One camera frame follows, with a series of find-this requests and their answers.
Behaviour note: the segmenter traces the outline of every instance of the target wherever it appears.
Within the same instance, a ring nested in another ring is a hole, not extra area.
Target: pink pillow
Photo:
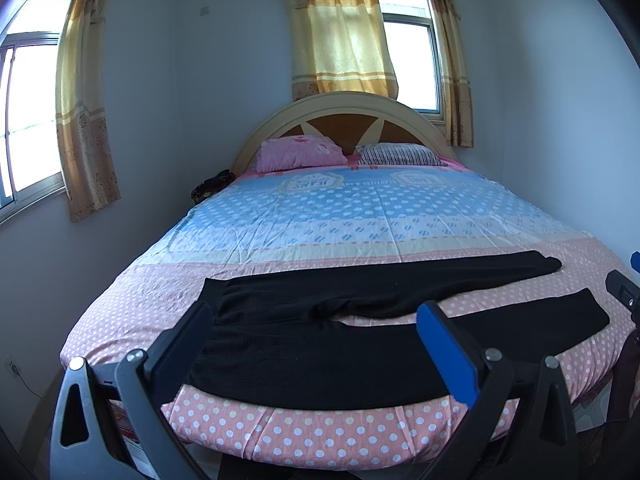
[[[265,140],[255,157],[258,173],[346,165],[342,149],[329,137],[296,135]]]

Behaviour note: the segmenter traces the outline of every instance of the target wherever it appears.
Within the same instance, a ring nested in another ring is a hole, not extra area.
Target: dark clothing
[[[405,264],[334,267],[206,280],[211,338],[187,383],[221,397],[300,410],[413,404],[447,394],[414,324],[359,327],[331,317],[389,318],[555,272],[536,251]],[[609,323],[585,289],[455,318],[482,348],[538,361]]]

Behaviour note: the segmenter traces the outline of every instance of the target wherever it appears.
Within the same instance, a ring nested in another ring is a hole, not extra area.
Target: curtain
[[[452,146],[472,148],[471,88],[460,38],[460,16],[453,0],[428,1],[440,54],[447,142]]]
[[[102,34],[107,0],[71,0],[60,34],[56,130],[71,221],[120,198],[102,104]]]
[[[287,0],[293,99],[350,90],[396,99],[378,0]]]

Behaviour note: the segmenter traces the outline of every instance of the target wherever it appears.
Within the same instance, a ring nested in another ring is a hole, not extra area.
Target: power cord
[[[22,381],[22,384],[24,384],[24,387],[27,388],[27,390],[29,390],[33,395],[35,395],[36,397],[38,397],[42,402],[46,402],[46,400],[44,400],[41,396],[39,396],[36,392],[34,392],[27,383],[24,382],[24,379],[22,378],[22,376],[20,375],[20,371],[18,370],[18,367],[16,365],[11,365],[11,370],[14,374],[16,374],[20,380]]]

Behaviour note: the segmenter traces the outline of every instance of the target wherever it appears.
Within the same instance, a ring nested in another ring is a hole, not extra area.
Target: blue gripper pad
[[[640,272],[640,253],[636,252],[631,255],[631,268]]]
[[[433,301],[418,307],[415,325],[447,389],[471,409],[480,394],[478,369],[454,336],[456,328]]]

